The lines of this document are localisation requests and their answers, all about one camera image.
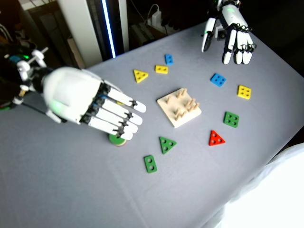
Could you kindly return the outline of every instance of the green triangle block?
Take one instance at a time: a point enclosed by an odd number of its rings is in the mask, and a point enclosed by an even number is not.
[[[160,141],[161,141],[161,150],[163,154],[166,154],[177,144],[177,142],[171,139],[166,139],[164,137],[160,137]]]

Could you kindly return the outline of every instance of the gray table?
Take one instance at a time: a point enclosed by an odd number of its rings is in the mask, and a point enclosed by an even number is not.
[[[221,63],[223,42],[202,54],[199,25],[90,70],[147,105],[143,124],[122,148],[105,133],[56,124],[21,106],[0,113],[0,227],[199,228],[304,125],[304,79],[253,36],[249,65]],[[174,56],[167,76],[154,65]],[[136,84],[133,69],[150,73]],[[227,79],[210,82],[217,72]],[[238,85],[251,100],[237,97]],[[202,115],[174,129],[156,99],[180,87],[201,103]],[[43,108],[38,95],[28,104]],[[237,129],[224,113],[240,116]],[[226,144],[209,147],[210,130]],[[161,153],[159,136],[177,141]],[[148,174],[143,157],[154,155]]]

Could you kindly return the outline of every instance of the light strip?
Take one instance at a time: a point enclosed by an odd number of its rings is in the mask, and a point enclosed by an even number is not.
[[[108,8],[106,6],[105,0],[101,0],[101,2],[103,4],[103,8],[104,8],[104,17],[105,17],[106,28],[108,29],[112,56],[113,56],[113,58],[116,58],[114,43],[113,43],[113,38],[112,38],[112,32],[111,32],[111,26],[110,26],[110,20],[109,20],[109,14],[108,14]]]

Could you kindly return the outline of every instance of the white robotic hand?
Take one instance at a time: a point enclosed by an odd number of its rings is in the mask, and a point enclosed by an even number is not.
[[[59,68],[45,76],[43,97],[49,108],[47,115],[56,122],[62,118],[84,123],[126,140],[132,139],[143,120],[123,105],[141,113],[146,111],[144,104],[111,83],[89,71],[71,67]]]
[[[252,52],[257,47],[253,43],[249,31],[250,28],[244,20],[238,8],[239,0],[218,0],[217,10],[219,11],[219,20],[221,28],[227,31],[226,42],[224,48],[223,63],[228,64],[231,55],[235,52],[235,61],[237,64],[248,64],[252,57]],[[205,33],[203,36],[202,52],[205,52],[210,47],[213,30],[217,18],[209,18],[206,24]]]

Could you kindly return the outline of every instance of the blue rectangular block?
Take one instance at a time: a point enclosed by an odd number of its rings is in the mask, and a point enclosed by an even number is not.
[[[169,55],[169,54],[165,55],[165,60],[166,60],[166,64],[168,66],[172,66],[174,64],[172,55]]]
[[[214,84],[216,84],[218,87],[222,87],[224,85],[224,83],[226,82],[226,78],[224,78],[222,75],[215,74],[211,78],[211,82],[213,82]]]

